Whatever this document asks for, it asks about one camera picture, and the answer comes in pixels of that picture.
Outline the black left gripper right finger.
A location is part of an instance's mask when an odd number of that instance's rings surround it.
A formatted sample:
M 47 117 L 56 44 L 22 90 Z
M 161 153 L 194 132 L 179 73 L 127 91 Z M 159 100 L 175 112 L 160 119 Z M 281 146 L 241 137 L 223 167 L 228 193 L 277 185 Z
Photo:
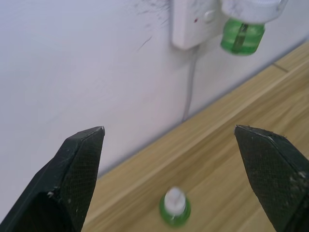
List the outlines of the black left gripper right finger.
M 309 230 L 309 161 L 285 137 L 236 125 L 251 188 L 277 232 Z

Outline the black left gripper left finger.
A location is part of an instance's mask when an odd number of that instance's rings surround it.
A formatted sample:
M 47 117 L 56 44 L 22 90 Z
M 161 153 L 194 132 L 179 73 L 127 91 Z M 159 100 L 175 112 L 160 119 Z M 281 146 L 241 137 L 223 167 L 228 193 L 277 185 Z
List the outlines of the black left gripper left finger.
M 31 179 L 2 223 L 2 232 L 79 232 L 96 186 L 104 127 L 67 138 Z

